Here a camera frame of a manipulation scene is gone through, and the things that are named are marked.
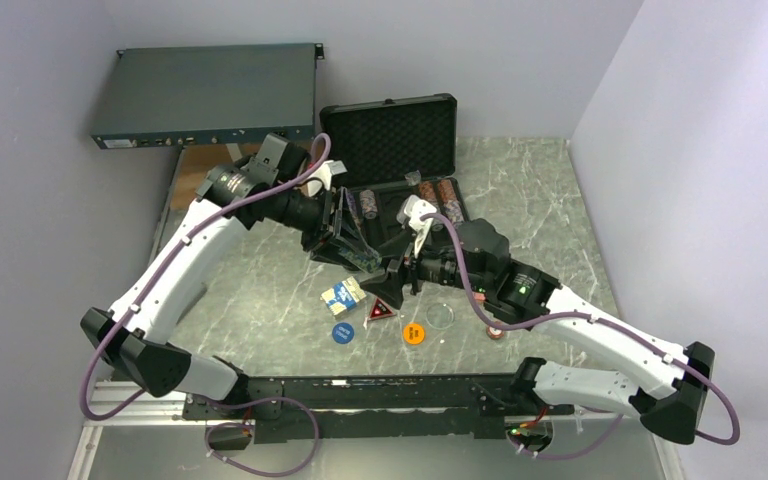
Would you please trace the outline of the orange big blind button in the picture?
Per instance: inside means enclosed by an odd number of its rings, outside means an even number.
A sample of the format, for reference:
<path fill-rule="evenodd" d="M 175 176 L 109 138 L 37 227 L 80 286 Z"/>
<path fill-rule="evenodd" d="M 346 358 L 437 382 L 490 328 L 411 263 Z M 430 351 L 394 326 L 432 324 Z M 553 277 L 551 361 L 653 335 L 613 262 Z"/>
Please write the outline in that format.
<path fill-rule="evenodd" d="M 426 338 L 425 329 L 417 323 L 408 323 L 402 329 L 402 338 L 408 345 L 419 345 Z"/>

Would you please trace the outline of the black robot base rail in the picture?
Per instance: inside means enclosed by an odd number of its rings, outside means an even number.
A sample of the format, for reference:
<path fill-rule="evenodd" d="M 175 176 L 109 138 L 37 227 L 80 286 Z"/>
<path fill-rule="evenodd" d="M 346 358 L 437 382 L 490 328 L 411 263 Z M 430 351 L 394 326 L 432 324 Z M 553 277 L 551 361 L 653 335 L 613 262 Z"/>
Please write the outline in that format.
<path fill-rule="evenodd" d="M 260 444 L 324 439 L 466 435 L 501 439 L 538 415 L 570 415 L 513 390 L 510 374 L 314 377 L 252 376 L 217 407 L 192 397 L 186 420 L 248 420 Z"/>

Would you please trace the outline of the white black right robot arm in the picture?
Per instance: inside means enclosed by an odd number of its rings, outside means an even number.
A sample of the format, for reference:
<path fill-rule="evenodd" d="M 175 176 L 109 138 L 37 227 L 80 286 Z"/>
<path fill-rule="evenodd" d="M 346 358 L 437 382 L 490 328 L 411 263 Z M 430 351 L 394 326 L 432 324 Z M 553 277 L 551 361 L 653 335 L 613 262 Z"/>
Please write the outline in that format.
<path fill-rule="evenodd" d="M 455 227 L 449 245 L 412 247 L 361 287 L 400 308 L 403 289 L 423 282 L 460 288 L 479 317 L 500 331 L 528 330 L 560 338 L 608 365 L 608 370 L 567 367 L 525 358 L 509 391 L 513 406 L 534 415 L 551 405 L 580 405 L 636 418 L 651 433 L 676 444 L 701 437 L 698 424 L 710 390 L 714 351 L 650 336 L 577 295 L 555 277 L 515 260 L 510 242 L 484 219 Z"/>

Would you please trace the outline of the blue small blind button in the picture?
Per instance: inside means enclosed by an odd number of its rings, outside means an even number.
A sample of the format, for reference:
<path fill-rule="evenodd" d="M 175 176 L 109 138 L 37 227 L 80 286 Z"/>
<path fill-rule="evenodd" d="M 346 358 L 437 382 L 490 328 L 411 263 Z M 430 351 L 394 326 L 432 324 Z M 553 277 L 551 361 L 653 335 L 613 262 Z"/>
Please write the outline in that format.
<path fill-rule="evenodd" d="M 355 330 L 351 324 L 339 322 L 334 325 L 331 335 L 337 344 L 345 345 L 354 339 Z"/>

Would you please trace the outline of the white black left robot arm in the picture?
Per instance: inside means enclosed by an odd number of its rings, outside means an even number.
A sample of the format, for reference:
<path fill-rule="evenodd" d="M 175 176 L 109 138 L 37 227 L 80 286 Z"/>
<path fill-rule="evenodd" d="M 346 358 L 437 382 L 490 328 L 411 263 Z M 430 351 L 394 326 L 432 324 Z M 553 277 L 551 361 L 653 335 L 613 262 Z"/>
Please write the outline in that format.
<path fill-rule="evenodd" d="M 300 232 L 314 261 L 354 271 L 374 271 L 379 254 L 363 239 L 346 201 L 331 179 L 345 166 L 330 157 L 332 140 L 318 134 L 318 158 L 270 133 L 245 163 L 209 172 L 178 230 L 137 282 L 106 309 L 91 308 L 80 326 L 99 362 L 155 397 L 182 392 L 208 398 L 224 420 L 239 417 L 250 398 L 248 376 L 232 363 L 191 353 L 170 341 L 203 277 L 256 224 L 269 220 Z"/>

